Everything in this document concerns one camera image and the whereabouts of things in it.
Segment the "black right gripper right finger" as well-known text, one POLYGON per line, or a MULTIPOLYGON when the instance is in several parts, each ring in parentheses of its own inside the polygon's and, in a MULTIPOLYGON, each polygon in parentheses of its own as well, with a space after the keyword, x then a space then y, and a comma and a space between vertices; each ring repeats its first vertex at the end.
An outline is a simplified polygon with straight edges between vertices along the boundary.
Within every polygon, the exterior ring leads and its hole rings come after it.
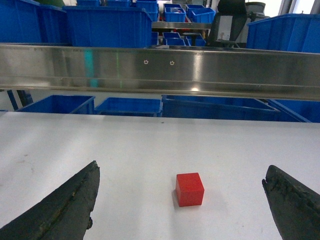
POLYGON ((275 165, 270 165, 262 186, 283 240, 320 238, 320 195, 275 165))

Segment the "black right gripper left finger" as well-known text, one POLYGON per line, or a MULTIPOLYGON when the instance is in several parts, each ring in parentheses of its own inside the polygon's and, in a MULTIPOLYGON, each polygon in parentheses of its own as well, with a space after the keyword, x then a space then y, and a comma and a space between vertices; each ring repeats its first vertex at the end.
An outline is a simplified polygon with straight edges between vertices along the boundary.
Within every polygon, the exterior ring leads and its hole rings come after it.
POLYGON ((93 225, 100 168, 92 161, 0 229, 2 240, 82 240, 93 225))

